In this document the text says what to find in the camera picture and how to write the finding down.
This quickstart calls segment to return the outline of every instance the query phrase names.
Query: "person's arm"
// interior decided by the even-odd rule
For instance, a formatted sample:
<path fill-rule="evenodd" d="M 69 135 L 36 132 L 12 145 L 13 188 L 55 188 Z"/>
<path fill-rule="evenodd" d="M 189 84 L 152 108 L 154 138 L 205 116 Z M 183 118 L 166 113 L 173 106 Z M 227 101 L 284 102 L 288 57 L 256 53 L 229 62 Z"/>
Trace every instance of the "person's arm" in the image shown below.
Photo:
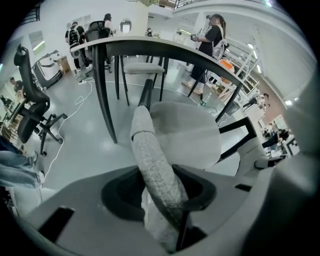
<path fill-rule="evenodd" d="M 206 39 L 204 36 L 196 37 L 192 40 L 195 42 L 212 43 L 212 41 Z"/>
<path fill-rule="evenodd" d="M 196 39 L 198 42 L 211 44 L 217 38 L 219 33 L 221 34 L 220 28 L 218 26 L 213 26 L 205 36 L 200 36 Z"/>

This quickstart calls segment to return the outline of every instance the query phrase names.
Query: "jeans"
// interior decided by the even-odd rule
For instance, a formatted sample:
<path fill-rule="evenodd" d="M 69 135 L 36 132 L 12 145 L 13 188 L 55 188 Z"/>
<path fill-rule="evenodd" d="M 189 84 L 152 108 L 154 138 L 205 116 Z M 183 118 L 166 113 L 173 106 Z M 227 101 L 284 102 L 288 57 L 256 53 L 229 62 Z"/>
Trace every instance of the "jeans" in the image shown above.
<path fill-rule="evenodd" d="M 89 60 L 88 60 L 88 58 L 87 58 L 87 56 L 86 56 L 86 51 L 85 51 L 85 49 L 80 49 L 80 55 L 81 55 L 81 58 L 82 58 L 82 61 L 83 61 L 84 65 L 85 65 L 86 67 L 88 67 L 88 66 L 89 66 Z M 80 64 L 79 64 L 79 59 L 78 59 L 78 58 L 75 58 L 73 61 L 74 61 L 75 67 L 79 70 L 79 69 L 81 68 L 81 67 L 80 67 Z"/>
<path fill-rule="evenodd" d="M 256 98 L 250 99 L 249 102 L 246 103 L 246 104 L 244 104 L 242 107 L 244 107 L 244 108 L 245 108 L 245 107 L 249 108 L 249 107 L 252 106 L 253 104 L 258 104 L 258 101 L 257 101 Z"/>
<path fill-rule="evenodd" d="M 39 188 L 40 177 L 33 172 L 33 159 L 10 151 L 0 151 L 0 186 Z"/>

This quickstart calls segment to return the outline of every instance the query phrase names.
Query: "gray armrest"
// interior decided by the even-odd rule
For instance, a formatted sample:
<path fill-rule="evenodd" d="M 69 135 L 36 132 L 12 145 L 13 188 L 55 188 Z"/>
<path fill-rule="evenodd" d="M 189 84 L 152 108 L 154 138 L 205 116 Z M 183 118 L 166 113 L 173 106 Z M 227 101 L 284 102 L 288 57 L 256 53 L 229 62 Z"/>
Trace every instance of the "gray armrest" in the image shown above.
<path fill-rule="evenodd" d="M 254 167 L 257 169 L 265 169 L 268 167 L 274 167 L 278 162 L 285 159 L 285 155 L 268 158 L 268 159 L 259 159 L 254 162 Z"/>

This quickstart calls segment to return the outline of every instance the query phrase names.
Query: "gray fabric seat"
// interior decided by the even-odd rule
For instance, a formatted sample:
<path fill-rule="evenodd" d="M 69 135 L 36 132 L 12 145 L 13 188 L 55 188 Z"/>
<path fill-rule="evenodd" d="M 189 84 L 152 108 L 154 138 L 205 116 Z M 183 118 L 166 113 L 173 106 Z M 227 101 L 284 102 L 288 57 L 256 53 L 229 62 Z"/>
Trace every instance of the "gray fabric seat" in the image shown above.
<path fill-rule="evenodd" d="M 207 169 L 219 160 L 219 128 L 202 108 L 180 102 L 156 102 L 150 115 L 169 164 Z"/>
<path fill-rule="evenodd" d="M 123 68 L 124 73 L 129 75 L 135 74 L 162 74 L 165 69 L 157 64 L 152 63 L 132 63 L 127 64 Z"/>

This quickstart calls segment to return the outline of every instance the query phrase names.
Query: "sneaker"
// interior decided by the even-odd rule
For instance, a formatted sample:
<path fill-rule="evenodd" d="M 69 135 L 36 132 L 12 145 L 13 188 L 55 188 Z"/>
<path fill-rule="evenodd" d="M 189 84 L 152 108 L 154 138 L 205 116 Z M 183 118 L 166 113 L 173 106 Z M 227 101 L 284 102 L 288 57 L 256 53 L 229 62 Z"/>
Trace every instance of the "sneaker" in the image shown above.
<path fill-rule="evenodd" d="M 203 89 L 200 90 L 200 89 L 198 89 L 198 88 L 195 88 L 193 92 L 194 92 L 195 94 L 201 95 L 201 94 L 204 93 L 204 90 L 203 90 Z"/>
<path fill-rule="evenodd" d="M 42 183 L 45 182 L 45 173 L 42 170 L 40 170 L 37 174 L 37 178 L 39 183 L 42 185 Z"/>
<path fill-rule="evenodd" d="M 182 84 L 186 87 L 192 88 L 193 84 L 187 81 L 182 81 Z"/>

